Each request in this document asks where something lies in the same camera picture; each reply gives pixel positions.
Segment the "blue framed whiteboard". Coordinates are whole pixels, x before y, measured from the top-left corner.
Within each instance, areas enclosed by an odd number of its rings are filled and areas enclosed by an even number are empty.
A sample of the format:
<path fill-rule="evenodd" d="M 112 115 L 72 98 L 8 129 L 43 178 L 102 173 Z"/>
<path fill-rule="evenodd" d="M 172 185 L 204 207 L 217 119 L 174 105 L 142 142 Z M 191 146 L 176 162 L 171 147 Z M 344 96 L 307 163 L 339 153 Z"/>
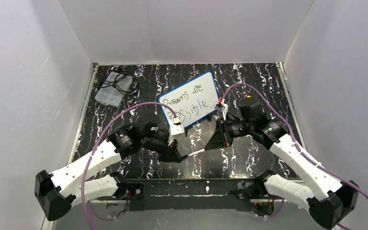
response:
<path fill-rule="evenodd" d="M 183 126 L 189 127 L 215 111 L 219 94 L 214 77 L 212 71 L 207 71 L 162 94 L 158 101 L 172 108 Z"/>

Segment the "black white marker pen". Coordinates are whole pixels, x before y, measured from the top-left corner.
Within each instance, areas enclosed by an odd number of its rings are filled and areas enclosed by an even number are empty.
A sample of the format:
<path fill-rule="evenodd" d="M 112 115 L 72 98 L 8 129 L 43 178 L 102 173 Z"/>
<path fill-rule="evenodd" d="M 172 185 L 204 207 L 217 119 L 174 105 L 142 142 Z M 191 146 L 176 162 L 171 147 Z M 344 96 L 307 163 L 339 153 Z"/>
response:
<path fill-rule="evenodd" d="M 188 157 L 195 156 L 195 155 L 197 155 L 199 153 L 202 153 L 202 152 L 205 152 L 205 149 L 200 149 L 198 151 L 192 152 L 192 153 L 188 154 L 187 156 Z"/>

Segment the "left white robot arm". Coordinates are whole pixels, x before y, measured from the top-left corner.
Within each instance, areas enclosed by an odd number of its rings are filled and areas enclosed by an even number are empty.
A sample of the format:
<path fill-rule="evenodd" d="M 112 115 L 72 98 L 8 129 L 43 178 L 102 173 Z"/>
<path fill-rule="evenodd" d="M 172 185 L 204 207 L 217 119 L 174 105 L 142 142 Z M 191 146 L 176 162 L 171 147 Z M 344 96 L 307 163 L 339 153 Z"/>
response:
<path fill-rule="evenodd" d="M 180 163 L 184 158 L 177 150 L 176 139 L 185 134 L 182 122 L 173 118 L 168 129 L 161 129 L 159 123 L 160 119 L 150 114 L 135 123 L 121 126 L 100 141 L 96 149 L 73 163 L 52 172 L 38 172 L 34 195 L 46 219 L 57 220 L 83 201 L 104 196 L 123 199 L 133 193 L 133 188 L 118 172 L 102 179 L 92 180 L 91 177 L 141 149 L 158 153 L 159 161 Z"/>

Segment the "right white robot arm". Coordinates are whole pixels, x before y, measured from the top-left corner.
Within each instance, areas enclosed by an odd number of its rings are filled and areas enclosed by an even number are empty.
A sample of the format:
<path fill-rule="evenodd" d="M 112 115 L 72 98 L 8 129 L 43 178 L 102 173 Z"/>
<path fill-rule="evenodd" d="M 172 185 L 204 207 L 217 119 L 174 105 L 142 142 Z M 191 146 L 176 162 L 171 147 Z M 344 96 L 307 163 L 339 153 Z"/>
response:
<path fill-rule="evenodd" d="M 230 147 L 235 138 L 251 136 L 305 182 L 305 185 L 297 184 L 267 170 L 254 178 L 252 190 L 284 198 L 308 211 L 321 227 L 334 228 L 355 208 L 358 191 L 322 171 L 321 164 L 292 140 L 285 124 L 268 118 L 259 101 L 245 98 L 241 103 L 241 118 L 230 118 L 228 105 L 223 101 L 214 103 L 219 120 L 204 150 Z"/>

